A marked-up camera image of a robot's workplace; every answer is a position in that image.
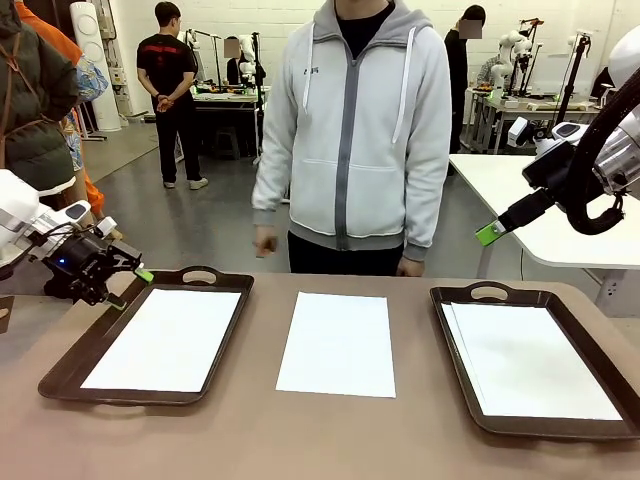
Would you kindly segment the person's right hand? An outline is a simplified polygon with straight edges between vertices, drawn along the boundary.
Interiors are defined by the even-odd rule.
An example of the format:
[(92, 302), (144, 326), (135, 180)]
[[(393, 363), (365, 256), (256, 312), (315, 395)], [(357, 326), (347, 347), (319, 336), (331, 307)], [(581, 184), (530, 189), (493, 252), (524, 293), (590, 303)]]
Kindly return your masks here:
[(257, 258), (266, 258), (278, 248), (278, 236), (273, 226), (256, 225), (253, 242)]

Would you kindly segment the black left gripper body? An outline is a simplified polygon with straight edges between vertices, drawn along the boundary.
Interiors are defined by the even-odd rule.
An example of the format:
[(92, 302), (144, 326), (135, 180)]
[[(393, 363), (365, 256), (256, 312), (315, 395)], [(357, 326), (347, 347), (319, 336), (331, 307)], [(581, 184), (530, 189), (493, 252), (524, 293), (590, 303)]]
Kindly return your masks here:
[(95, 284), (108, 281), (115, 273), (111, 244), (94, 234), (74, 234), (43, 259), (43, 264), (53, 273), (44, 285), (44, 293), (58, 299), (89, 305), (98, 304)]

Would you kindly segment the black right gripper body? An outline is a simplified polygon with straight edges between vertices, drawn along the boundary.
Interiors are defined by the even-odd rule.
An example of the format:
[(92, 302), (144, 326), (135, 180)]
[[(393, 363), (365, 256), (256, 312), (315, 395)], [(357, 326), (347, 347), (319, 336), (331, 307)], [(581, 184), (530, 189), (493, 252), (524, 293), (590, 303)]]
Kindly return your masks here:
[(569, 142), (556, 142), (522, 171), (523, 177), (533, 189), (543, 189), (546, 194), (557, 199), (564, 188), (571, 166), (575, 147)]

